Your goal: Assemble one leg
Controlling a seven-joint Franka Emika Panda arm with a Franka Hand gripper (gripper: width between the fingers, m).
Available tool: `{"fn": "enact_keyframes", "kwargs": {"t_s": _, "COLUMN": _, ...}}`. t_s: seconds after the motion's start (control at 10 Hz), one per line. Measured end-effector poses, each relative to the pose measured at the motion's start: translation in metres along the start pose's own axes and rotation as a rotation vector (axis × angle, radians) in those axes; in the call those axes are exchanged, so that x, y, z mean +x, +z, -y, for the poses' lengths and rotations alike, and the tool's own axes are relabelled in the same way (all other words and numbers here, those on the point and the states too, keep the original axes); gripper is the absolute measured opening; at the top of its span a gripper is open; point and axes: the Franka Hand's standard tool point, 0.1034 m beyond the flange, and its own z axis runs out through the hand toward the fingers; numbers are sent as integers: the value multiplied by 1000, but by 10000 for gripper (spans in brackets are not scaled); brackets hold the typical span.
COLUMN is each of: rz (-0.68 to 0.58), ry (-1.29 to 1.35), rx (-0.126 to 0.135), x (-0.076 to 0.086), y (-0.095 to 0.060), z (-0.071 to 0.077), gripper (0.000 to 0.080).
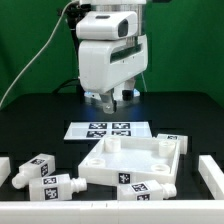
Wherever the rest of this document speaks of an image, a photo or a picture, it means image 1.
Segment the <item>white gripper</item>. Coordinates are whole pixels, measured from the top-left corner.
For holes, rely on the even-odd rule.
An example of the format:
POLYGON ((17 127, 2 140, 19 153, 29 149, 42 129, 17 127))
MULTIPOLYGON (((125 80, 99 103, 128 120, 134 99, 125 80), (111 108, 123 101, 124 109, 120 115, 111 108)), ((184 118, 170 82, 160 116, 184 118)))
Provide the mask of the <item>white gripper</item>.
POLYGON ((133 80, 129 80, 147 68, 148 46, 145 35, 138 37, 140 50, 125 58, 111 62, 111 55, 124 49, 126 40, 82 41, 79 47, 79 78, 85 91, 99 93, 103 111, 114 113, 116 103, 109 90, 124 83, 124 101, 133 99, 133 80))

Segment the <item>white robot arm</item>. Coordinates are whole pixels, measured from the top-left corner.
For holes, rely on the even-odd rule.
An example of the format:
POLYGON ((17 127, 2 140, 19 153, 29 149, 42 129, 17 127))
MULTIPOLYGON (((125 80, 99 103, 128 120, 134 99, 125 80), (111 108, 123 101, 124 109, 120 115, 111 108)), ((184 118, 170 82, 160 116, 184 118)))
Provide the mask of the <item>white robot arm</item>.
POLYGON ((79 0, 90 11, 76 26, 79 79, 112 114, 134 97, 135 77, 148 65, 144 9, 149 0, 79 0))

